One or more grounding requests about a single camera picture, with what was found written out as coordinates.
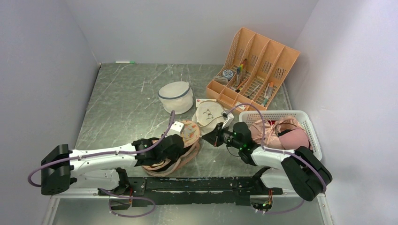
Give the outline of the tulip print mesh laundry bag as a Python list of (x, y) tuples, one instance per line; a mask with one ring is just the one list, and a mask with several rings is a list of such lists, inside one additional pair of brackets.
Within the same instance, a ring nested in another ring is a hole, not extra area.
[(182, 120), (175, 122), (174, 125), (184, 125), (181, 131), (181, 137), (184, 142), (184, 154), (178, 157), (176, 162), (170, 159), (161, 161), (160, 163), (146, 166), (143, 165), (143, 170), (154, 177), (166, 177), (176, 170), (182, 168), (188, 162), (196, 157), (200, 150), (199, 138), (200, 129), (198, 125), (191, 120)]

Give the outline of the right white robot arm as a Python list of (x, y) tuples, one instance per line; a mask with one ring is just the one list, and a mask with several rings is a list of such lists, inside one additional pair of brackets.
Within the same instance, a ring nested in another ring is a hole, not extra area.
[(252, 133), (244, 122), (236, 123), (232, 131), (219, 123), (202, 139), (215, 147), (225, 144), (236, 148), (246, 164), (265, 167), (253, 182), (258, 194), (265, 194), (271, 188), (284, 188), (295, 191), (306, 201), (312, 201), (333, 180), (331, 173), (309, 148), (299, 146), (294, 150), (278, 150), (261, 147), (252, 139)]

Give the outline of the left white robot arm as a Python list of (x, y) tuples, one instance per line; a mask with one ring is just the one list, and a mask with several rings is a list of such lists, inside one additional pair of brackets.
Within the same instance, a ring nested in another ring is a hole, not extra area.
[(129, 191), (127, 169), (136, 166), (175, 163), (187, 152), (182, 137), (170, 135), (138, 139), (118, 147), (99, 150), (69, 150), (57, 146), (42, 161), (41, 194), (56, 195), (70, 188), (101, 188), (117, 195)]

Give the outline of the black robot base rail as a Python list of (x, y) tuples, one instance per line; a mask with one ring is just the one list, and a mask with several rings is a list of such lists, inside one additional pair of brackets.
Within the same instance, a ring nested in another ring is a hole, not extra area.
[(110, 190), (121, 196), (133, 196), (132, 207), (151, 205), (221, 204), (251, 205), (251, 196), (281, 195), (281, 188), (269, 189), (258, 177), (129, 177)]

